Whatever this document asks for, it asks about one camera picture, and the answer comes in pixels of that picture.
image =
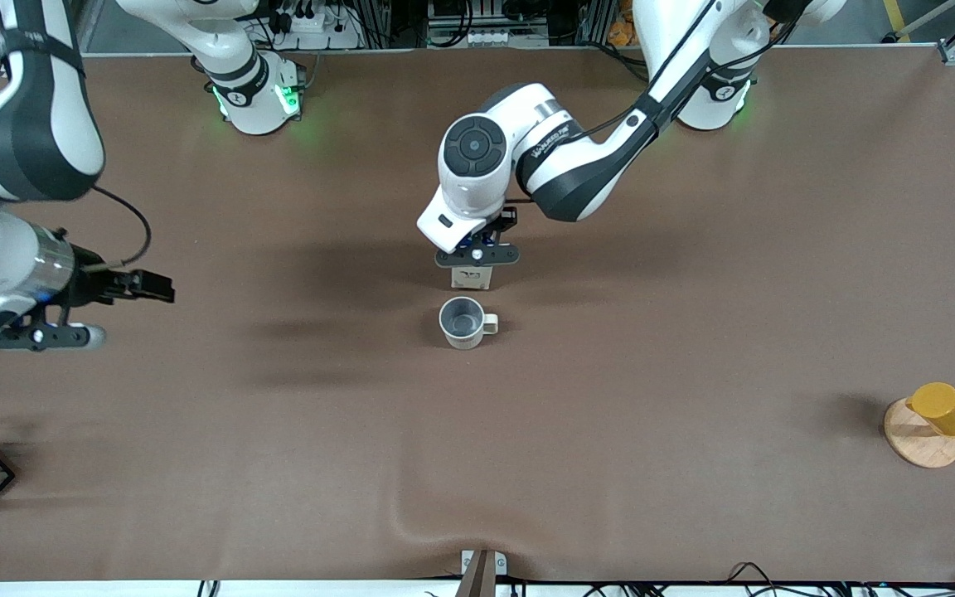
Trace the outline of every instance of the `wooden base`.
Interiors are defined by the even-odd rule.
[[[955,461],[955,438],[937,434],[923,417],[906,407],[905,400],[886,409],[883,435],[898,456],[922,468],[942,468]]]

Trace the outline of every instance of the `white mug handle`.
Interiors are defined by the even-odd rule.
[[[491,336],[493,333],[500,332],[500,316],[493,316],[491,313],[486,314],[485,325],[482,331],[485,332],[485,336]]]

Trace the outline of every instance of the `brown tabletop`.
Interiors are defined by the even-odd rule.
[[[473,352],[414,228],[441,135],[519,80],[597,124],[641,88],[619,65],[331,56],[303,122],[251,138],[186,58],[87,64],[102,182],[178,302],[77,310],[96,352],[0,352],[0,580],[416,577],[475,546],[543,579],[955,579],[955,464],[879,432],[955,385],[935,49],[777,50],[727,129],[675,126],[592,218],[523,207]],[[19,212],[106,257],[141,238],[96,196]]]

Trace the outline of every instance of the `black strap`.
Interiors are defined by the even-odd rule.
[[[80,53],[75,48],[69,48],[45,33],[19,29],[0,31],[0,61],[7,64],[7,56],[10,56],[12,52],[49,54],[49,56],[55,56],[65,61],[84,78],[87,76],[87,73],[83,71],[83,61],[80,60]]]

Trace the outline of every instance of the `gray cup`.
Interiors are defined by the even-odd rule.
[[[482,337],[500,332],[500,318],[485,313],[473,298],[456,296],[440,307],[440,330],[452,347],[469,351],[481,344]]]

